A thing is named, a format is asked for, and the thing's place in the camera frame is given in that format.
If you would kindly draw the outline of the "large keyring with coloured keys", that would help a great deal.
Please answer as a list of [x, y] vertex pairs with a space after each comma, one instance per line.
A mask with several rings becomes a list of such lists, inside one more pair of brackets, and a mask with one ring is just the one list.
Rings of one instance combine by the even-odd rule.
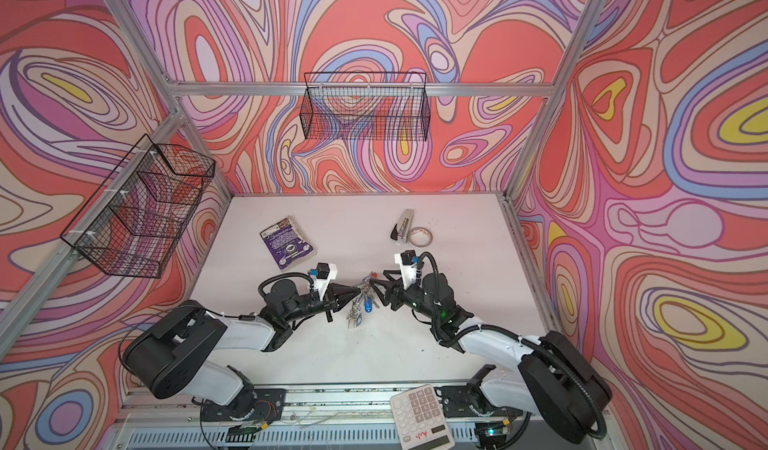
[[383, 302], [383, 293], [375, 284], [378, 275], [375, 272], [370, 273], [355, 288], [359, 293], [351, 301], [351, 306], [347, 314], [347, 328], [358, 328], [366, 314], [378, 308]]

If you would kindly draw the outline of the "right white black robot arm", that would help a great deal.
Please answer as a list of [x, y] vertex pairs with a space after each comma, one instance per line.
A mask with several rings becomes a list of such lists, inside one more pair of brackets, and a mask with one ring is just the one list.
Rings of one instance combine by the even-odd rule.
[[457, 303], [431, 253], [408, 250], [395, 260], [397, 269], [371, 279], [374, 293], [393, 311], [409, 308], [439, 346], [485, 358], [470, 386], [483, 402], [536, 414], [573, 444], [607, 436], [612, 392], [562, 333], [522, 336], [484, 322]]

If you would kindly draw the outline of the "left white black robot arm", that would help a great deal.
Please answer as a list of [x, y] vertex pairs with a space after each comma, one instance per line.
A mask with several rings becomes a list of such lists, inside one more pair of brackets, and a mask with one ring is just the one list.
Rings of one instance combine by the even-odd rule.
[[210, 360], [223, 350], [271, 353], [302, 323], [324, 314], [328, 321], [362, 290], [335, 282], [337, 270], [322, 264], [307, 273], [270, 277], [257, 287], [264, 307], [257, 314], [230, 316], [188, 300], [171, 310], [119, 351], [121, 365], [157, 399], [186, 394], [230, 406], [247, 394], [242, 372]]

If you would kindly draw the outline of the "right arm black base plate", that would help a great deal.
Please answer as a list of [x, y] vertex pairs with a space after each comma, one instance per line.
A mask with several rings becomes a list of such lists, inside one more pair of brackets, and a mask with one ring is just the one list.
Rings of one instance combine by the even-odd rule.
[[515, 420], [524, 412], [510, 407], [496, 407], [469, 385], [446, 385], [435, 388], [435, 393], [448, 418], [491, 419], [509, 417]]

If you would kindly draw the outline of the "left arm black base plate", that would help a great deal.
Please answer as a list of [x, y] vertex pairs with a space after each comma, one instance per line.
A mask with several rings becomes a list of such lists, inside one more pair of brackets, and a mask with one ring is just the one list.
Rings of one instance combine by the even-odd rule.
[[201, 405], [203, 422], [270, 423], [282, 418], [287, 390], [283, 388], [245, 389], [229, 405], [221, 406], [205, 401]]

